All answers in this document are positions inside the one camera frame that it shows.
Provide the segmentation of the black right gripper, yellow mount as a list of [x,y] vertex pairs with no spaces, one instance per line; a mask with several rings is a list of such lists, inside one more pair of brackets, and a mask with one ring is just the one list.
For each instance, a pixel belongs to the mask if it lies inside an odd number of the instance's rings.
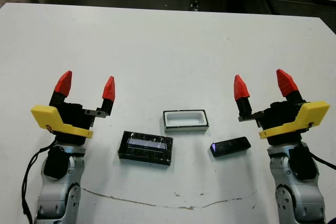
[[261,139],[270,145],[281,145],[301,140],[301,133],[321,124],[330,105],[324,101],[305,101],[291,75],[276,71],[278,87],[286,101],[274,102],[269,108],[253,113],[245,82],[240,75],[234,78],[234,98],[239,110],[238,120],[256,121],[262,128]]

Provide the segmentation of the black left gripper, yellow mount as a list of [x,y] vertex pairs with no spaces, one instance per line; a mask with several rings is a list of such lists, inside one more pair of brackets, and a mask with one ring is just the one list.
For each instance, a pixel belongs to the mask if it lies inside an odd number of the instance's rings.
[[110,76],[103,90],[103,103],[96,110],[84,109],[82,105],[64,102],[69,95],[71,88],[72,71],[66,71],[58,80],[50,105],[36,105],[31,109],[31,113],[40,128],[50,133],[69,137],[69,142],[83,144],[86,139],[92,138],[95,118],[105,118],[111,114],[115,101],[115,81]]

